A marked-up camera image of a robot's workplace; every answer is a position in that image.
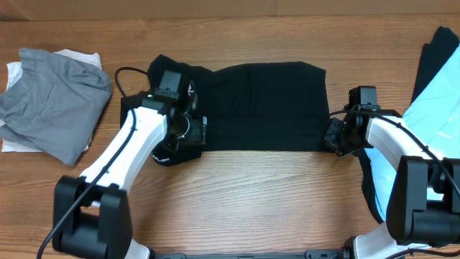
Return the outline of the black Sydrogen garment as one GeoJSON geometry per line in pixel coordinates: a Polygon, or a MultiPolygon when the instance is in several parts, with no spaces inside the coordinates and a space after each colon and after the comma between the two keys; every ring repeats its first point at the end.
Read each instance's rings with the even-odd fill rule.
{"type": "Polygon", "coordinates": [[[323,143],[330,122],[326,71],[304,62],[253,63],[219,71],[179,63],[164,55],[147,71],[158,86],[164,71],[187,76],[198,96],[197,112],[207,119],[206,145],[164,145],[153,160],[172,166],[199,158],[204,151],[269,150],[330,152],[323,143]]]}

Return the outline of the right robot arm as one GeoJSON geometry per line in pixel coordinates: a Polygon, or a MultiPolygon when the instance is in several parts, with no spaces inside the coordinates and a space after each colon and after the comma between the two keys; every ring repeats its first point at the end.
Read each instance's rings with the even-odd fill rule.
{"type": "Polygon", "coordinates": [[[338,156],[378,149],[396,171],[386,220],[371,232],[350,237],[338,258],[404,258],[416,253],[444,258],[459,252],[459,160],[436,154],[394,110],[356,105],[333,117],[325,145],[338,156]]]}

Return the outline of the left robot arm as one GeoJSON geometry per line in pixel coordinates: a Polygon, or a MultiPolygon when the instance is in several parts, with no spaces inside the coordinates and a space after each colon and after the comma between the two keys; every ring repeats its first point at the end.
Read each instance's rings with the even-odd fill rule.
{"type": "Polygon", "coordinates": [[[79,177],[63,176],[55,186],[54,250],[77,258],[154,258],[152,248],[133,238],[128,195],[154,149],[169,163],[183,150],[205,143],[206,120],[196,114],[194,91],[158,91],[133,96],[118,134],[79,177]]]}

